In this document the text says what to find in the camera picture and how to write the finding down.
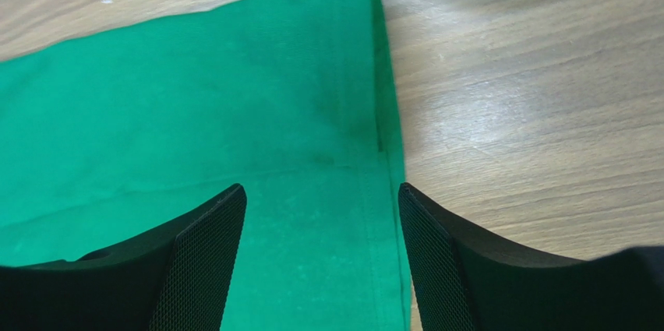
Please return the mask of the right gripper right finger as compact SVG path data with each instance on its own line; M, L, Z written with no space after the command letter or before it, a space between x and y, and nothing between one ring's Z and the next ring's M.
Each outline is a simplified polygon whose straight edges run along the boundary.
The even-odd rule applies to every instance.
M663 328L660 246L583 261L503 238L408 183L398 205L425 330Z

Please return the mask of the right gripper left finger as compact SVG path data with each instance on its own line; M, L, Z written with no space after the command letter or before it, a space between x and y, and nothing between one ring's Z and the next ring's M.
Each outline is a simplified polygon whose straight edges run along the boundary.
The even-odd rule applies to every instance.
M247 207L234 184L75 261L1 269L4 330L217 330Z

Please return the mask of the green t-shirt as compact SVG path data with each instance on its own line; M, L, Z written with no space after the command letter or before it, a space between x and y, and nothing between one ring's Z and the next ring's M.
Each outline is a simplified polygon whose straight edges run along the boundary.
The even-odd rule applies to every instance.
M1 64L1 262L76 259L229 185L224 330L406 330L381 0L242 0Z

